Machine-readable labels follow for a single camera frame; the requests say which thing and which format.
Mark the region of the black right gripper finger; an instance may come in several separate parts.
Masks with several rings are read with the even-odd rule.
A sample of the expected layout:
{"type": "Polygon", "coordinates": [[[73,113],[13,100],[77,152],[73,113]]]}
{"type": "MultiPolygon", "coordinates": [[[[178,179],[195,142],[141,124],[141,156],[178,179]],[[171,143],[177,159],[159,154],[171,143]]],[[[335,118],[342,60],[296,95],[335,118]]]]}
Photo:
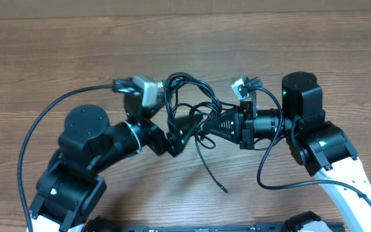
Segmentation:
{"type": "Polygon", "coordinates": [[[239,107],[235,106],[233,108],[230,108],[226,111],[224,111],[219,117],[212,119],[210,121],[211,124],[236,124],[238,122],[238,112],[239,107]]]}
{"type": "Polygon", "coordinates": [[[240,142],[239,124],[231,119],[215,119],[203,125],[203,132],[215,135],[238,144],[240,142]]]}

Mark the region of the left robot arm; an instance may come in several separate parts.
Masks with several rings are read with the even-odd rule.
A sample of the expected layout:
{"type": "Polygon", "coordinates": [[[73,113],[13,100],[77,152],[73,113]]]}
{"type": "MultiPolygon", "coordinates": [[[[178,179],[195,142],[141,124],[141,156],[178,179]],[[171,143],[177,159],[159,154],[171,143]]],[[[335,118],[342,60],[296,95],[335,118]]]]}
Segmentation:
{"type": "Polygon", "coordinates": [[[33,229],[69,231],[84,224],[107,185],[100,172],[139,154],[144,146],[156,155],[180,154],[196,132],[202,114],[169,119],[164,132],[151,121],[157,108],[129,113],[111,125],[105,110],[86,104],[67,114],[59,147],[36,184],[30,211],[33,229]]]}

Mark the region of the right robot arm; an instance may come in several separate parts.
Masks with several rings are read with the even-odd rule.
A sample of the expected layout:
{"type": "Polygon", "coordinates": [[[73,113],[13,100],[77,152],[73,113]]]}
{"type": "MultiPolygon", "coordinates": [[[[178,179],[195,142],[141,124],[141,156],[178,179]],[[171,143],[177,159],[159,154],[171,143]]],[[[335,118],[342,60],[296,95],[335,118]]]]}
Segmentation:
{"type": "Polygon", "coordinates": [[[332,199],[351,231],[371,231],[371,184],[357,150],[347,134],[325,119],[323,90],[313,73],[293,72],[281,81],[282,100],[267,89],[259,77],[239,75],[231,88],[240,105],[205,123],[201,131],[238,144],[242,150],[255,150],[256,143],[270,140],[264,149],[285,139],[293,159],[312,180],[268,186],[283,190],[319,185],[332,199]]]}

